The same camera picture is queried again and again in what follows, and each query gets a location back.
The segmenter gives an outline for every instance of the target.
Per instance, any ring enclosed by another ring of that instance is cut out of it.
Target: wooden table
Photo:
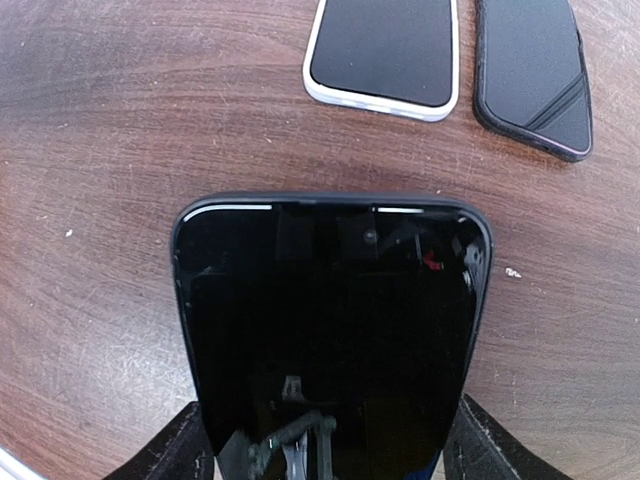
[[[574,7],[596,148],[567,165],[475,121],[471,0],[433,125],[306,95],[315,0],[1,2],[0,445],[98,478],[194,398],[167,248],[191,200],[417,191],[495,229],[467,391],[572,477],[640,478],[640,1]]]

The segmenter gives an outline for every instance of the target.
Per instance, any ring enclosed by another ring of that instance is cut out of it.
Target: phone
[[[589,78],[567,0],[477,0],[477,17],[480,123],[569,162],[589,156]]]
[[[458,77],[456,0],[320,0],[303,65],[316,100],[435,122]]]
[[[187,208],[175,286],[224,478],[429,479],[492,245],[480,213],[440,197],[235,193]]]

